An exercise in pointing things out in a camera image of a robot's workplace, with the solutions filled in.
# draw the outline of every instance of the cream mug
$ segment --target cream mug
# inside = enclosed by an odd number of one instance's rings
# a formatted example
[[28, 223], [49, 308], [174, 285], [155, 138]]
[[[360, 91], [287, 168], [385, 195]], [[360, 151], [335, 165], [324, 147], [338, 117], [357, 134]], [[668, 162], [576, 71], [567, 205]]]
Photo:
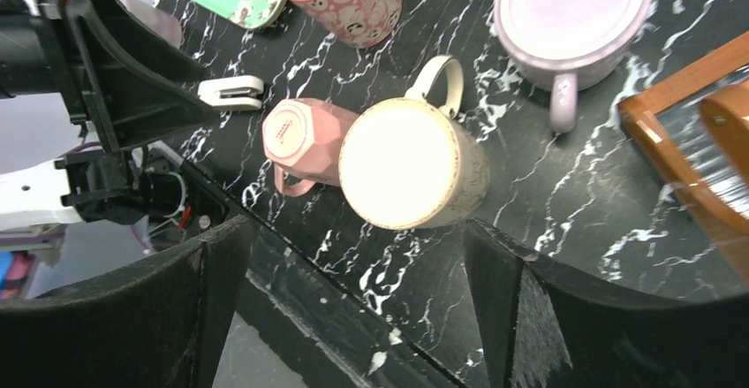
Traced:
[[[447, 101], [427, 101], [447, 75]], [[353, 210], [391, 230], [432, 228], [467, 219], [488, 191], [489, 163], [479, 143], [453, 118], [463, 96], [454, 57], [432, 58], [405, 97], [365, 111], [341, 147], [338, 173]]]

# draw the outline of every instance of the marble countertop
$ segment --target marble countertop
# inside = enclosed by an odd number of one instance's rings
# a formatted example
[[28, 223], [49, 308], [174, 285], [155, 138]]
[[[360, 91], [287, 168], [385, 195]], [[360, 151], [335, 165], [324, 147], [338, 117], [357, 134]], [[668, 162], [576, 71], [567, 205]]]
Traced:
[[264, 110], [224, 113], [218, 126], [171, 144], [465, 384], [488, 380], [461, 233], [375, 228], [336, 187], [278, 194], [261, 121], [280, 100], [317, 97], [362, 112], [402, 95], [432, 56], [451, 54], [466, 76], [459, 121], [492, 164], [477, 217], [643, 292], [709, 301], [746, 290], [620, 128], [616, 104], [749, 30], [749, 0], [655, 0], [624, 61], [580, 93], [578, 125], [563, 136], [549, 130], [549, 94], [522, 80], [492, 34], [493, 0], [404, 0], [394, 34], [364, 50], [337, 41], [292, 5], [274, 27], [251, 33], [189, 0], [158, 1], [185, 27], [183, 49], [214, 77], [253, 74], [270, 85]]

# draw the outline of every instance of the cartoon face pattern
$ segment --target cartoon face pattern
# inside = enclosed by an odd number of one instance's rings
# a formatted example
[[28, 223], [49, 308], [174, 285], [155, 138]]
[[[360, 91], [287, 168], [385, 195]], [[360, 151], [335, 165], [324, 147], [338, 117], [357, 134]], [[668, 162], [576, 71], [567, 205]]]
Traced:
[[269, 22], [283, 0], [239, 0], [229, 21], [244, 28], [259, 28]]
[[402, 0], [310, 0], [297, 5], [354, 48], [382, 42], [400, 19]]

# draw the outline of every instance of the mug rim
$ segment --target mug rim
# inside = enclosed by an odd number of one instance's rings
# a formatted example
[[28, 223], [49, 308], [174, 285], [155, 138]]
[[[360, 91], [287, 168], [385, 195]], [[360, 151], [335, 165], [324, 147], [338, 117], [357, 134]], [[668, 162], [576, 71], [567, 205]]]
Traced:
[[450, 202], [450, 198], [455, 194], [455, 191], [458, 189], [458, 182], [460, 180], [460, 169], [461, 164], [463, 162], [463, 155], [460, 151], [460, 143], [458, 141], [458, 133], [456, 131], [455, 126], [453, 125], [455, 122], [454, 120], [448, 118], [444, 114], [442, 114], [441, 111], [434, 105], [426, 102], [426, 101], [420, 101], [418, 99], [413, 98], [406, 98], [406, 97], [398, 97], [398, 98], [390, 98], [386, 99], [384, 101], [381, 101], [372, 107], [370, 107], [368, 110], [364, 111], [359, 118], [357, 118], [351, 128], [349, 129], [348, 133], [344, 137], [344, 141], [341, 145], [341, 152], [338, 155], [338, 179], [341, 182], [341, 190], [344, 193], [344, 197], [346, 196], [346, 182], [345, 177], [342, 172], [343, 162], [344, 162], [344, 152], [346, 151], [346, 143], [349, 140], [349, 134], [353, 133], [354, 129], [362, 124], [362, 121], [365, 121], [365, 116], [367, 114], [371, 114], [373, 110], [384, 110], [388, 108], [397, 108], [397, 107], [410, 107], [418, 110], [424, 110], [428, 113], [428, 115], [432, 116], [434, 121], [442, 128], [447, 129], [446, 134], [450, 137], [451, 143], [450, 143], [450, 158], [452, 162], [452, 166], [450, 167], [452, 172], [452, 178], [450, 178], [450, 183], [448, 184], [447, 188], [445, 189], [445, 194], [442, 198], [440, 198], [439, 202], [428, 212], [425, 214], [425, 216], [420, 217], [418, 219], [412, 220], [408, 223], [402, 223], [402, 224], [385, 224], [381, 221], [376, 221], [375, 219], [371, 218], [367, 213], [362, 213], [361, 208], [357, 207], [355, 204], [353, 204], [351, 201], [346, 198], [347, 202], [349, 203], [349, 206], [356, 212], [357, 215], [359, 215], [361, 218], [369, 222], [370, 224], [373, 224], [377, 227], [381, 227], [382, 229], [388, 229], [392, 231], [401, 231], [405, 229], [417, 229], [420, 225], [428, 222], [435, 216], [437, 216]]

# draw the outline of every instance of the red wire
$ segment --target red wire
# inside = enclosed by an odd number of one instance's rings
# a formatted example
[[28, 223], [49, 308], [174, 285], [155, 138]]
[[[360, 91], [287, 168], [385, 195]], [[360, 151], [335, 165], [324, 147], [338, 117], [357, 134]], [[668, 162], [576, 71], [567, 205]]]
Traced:
[[192, 212], [193, 212], [193, 207], [192, 206], [188, 206], [185, 209], [185, 212], [182, 213], [182, 219], [179, 221], [179, 226], [177, 226], [177, 230], [178, 231], [181, 231], [182, 229], [185, 228], [185, 224], [187, 223], [187, 218], [190, 216], [190, 213], [192, 213]]

